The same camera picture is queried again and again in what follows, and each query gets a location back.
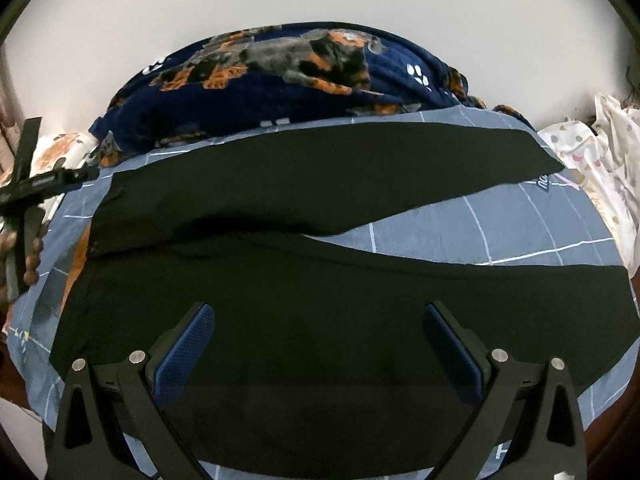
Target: mattress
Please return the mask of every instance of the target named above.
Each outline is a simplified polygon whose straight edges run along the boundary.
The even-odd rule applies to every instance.
[[[154,150],[114,168],[105,168],[98,180],[86,183],[81,189],[64,197],[44,240],[41,279],[14,305],[7,344],[12,360],[25,379],[31,408],[48,426],[55,428],[64,384],[49,364],[49,353],[58,326],[60,300],[74,245],[107,193],[114,172],[133,170],[169,156],[243,137],[270,134],[283,129],[367,121],[421,121],[526,130],[555,157],[538,135],[519,120],[499,112],[457,106],[393,116],[256,128],[196,144]],[[473,195],[416,208],[341,235],[319,239],[356,250],[434,262],[483,266],[622,265],[611,233],[587,195],[572,181],[568,170],[516,185],[495,186]],[[631,377],[639,346],[640,340],[627,349],[620,362],[579,397],[585,428],[623,393]],[[155,469],[142,445],[133,439],[129,439],[129,443],[142,471],[153,474]],[[481,476],[497,469],[507,448],[508,443],[504,443],[492,451]],[[218,480],[246,474],[217,465],[207,464],[205,467]],[[426,473],[426,470],[412,472],[402,477],[424,478]]]

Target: grid patterned sheet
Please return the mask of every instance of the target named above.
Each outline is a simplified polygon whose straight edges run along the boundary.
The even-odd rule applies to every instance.
[[[423,121],[514,128],[528,131],[550,155],[552,150],[515,118],[489,110],[462,106],[387,117],[314,121],[263,127],[242,134],[183,146],[155,150],[116,168],[103,170],[100,178],[69,193],[50,224],[40,265],[41,279],[15,304],[8,346],[12,360],[24,377],[32,409],[55,428],[63,383],[49,364],[49,353],[58,325],[58,305],[70,268],[75,243],[110,186],[114,171],[132,170],[162,158],[210,144],[220,144],[283,129],[367,121]],[[610,232],[587,195],[567,170],[549,178],[548,189],[537,181],[496,186],[473,195],[448,200],[358,227],[333,237],[318,238],[358,250],[431,260],[478,265],[570,264],[622,265]],[[578,399],[586,428],[623,393],[635,365],[640,340],[620,362]],[[155,469],[142,445],[130,440],[134,455],[148,474]],[[508,448],[492,452],[481,477],[494,472]],[[255,475],[206,465],[216,480],[239,480]],[[427,471],[398,476],[420,479]]]

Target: metal pin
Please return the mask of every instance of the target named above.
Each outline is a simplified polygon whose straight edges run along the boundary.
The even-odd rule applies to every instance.
[[[75,372],[79,372],[86,366],[86,361],[82,358],[76,359],[74,363],[71,365],[71,368]]]
[[[491,357],[493,357],[494,360],[498,361],[499,363],[503,363],[509,358],[509,354],[507,354],[507,352],[505,352],[502,348],[496,348],[491,352]]]
[[[146,354],[142,350],[136,350],[129,355],[129,362],[137,365],[145,360]]]
[[[556,370],[564,370],[564,361],[562,361],[559,357],[554,357],[551,359],[551,365]]]

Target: blue bed sheet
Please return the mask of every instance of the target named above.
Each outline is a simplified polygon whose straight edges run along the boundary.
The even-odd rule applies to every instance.
[[[58,306],[75,243],[107,193],[114,172],[132,170],[210,144],[268,134],[278,129],[369,121],[423,121],[521,129],[528,131],[555,156],[537,134],[521,121],[499,112],[456,106],[393,116],[345,118],[257,128],[179,148],[155,150],[129,159],[115,168],[106,168],[101,171],[98,180],[84,184],[82,189],[65,196],[45,237],[45,250],[40,265],[41,279],[14,306],[8,347],[12,360],[25,379],[32,409],[47,425],[55,428],[64,387],[49,364],[50,348],[58,326]],[[447,175],[443,174],[440,178],[447,178]],[[622,265],[610,232],[587,195],[572,183],[572,176],[567,170],[550,176],[548,182],[542,179],[496,186],[470,196],[382,219],[341,235],[319,239],[358,250],[434,262],[477,265]],[[628,349],[617,365],[579,397],[585,428],[623,393],[631,377],[639,346],[640,340]],[[142,445],[133,439],[129,443],[143,471],[153,474],[155,469]],[[481,477],[497,469],[507,448],[508,443],[505,443],[492,451]],[[256,478],[255,475],[217,465],[207,464],[206,469],[216,480],[238,480],[242,476],[252,476],[252,480]],[[426,474],[425,470],[397,478],[421,480]]]

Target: orange fabric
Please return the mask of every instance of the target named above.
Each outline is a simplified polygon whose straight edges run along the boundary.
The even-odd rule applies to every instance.
[[[91,222],[86,227],[84,233],[82,233],[82,237],[76,246],[76,252],[74,253],[74,260],[71,263],[71,269],[69,269],[69,277],[66,279],[65,284],[65,292],[62,295],[62,302],[60,303],[60,314],[64,310],[66,298],[68,298],[69,293],[71,292],[71,287],[74,286],[74,283],[80,276],[80,272],[84,268],[84,263],[86,262],[86,252],[89,248],[89,232],[91,231]]]

